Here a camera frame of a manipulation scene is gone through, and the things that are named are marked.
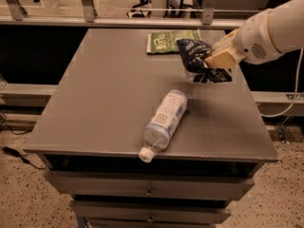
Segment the terrazzo floor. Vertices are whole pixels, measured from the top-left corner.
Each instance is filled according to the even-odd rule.
[[[240,201],[229,205],[232,216],[218,228],[304,228],[304,136],[299,124],[285,129],[282,143],[273,131],[279,162],[265,164],[255,175],[256,185]],[[29,134],[0,132],[0,146],[22,152]],[[27,158],[37,166],[40,159]],[[37,170],[0,151],[0,227],[74,228],[75,214],[68,195],[60,195]]]

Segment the drawer front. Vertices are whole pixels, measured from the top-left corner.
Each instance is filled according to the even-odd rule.
[[[72,201],[70,207],[80,217],[136,220],[144,223],[222,223],[230,212],[225,209],[166,206],[165,204]]]
[[[148,223],[101,218],[87,218],[86,220],[92,226],[99,228],[216,228],[214,224]]]
[[[239,200],[252,179],[49,171],[47,180],[71,195],[125,196],[190,200]]]

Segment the plastic water bottle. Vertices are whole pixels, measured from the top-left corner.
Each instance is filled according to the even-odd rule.
[[[181,91],[173,89],[165,96],[145,127],[144,147],[139,154],[143,162],[151,162],[170,143],[186,107],[187,98]]]

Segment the gray cabinet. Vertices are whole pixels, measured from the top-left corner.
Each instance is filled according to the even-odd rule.
[[[232,83],[189,83],[179,55],[145,53],[151,31],[90,29],[25,150],[97,227],[215,227],[277,154],[239,68]],[[210,44],[223,36],[200,33]],[[169,146],[144,163],[144,126],[173,88],[188,95],[187,110]]]

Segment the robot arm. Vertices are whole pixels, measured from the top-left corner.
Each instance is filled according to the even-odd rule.
[[[292,0],[249,18],[213,45],[210,68],[235,67],[244,60],[259,65],[304,48],[304,0]]]

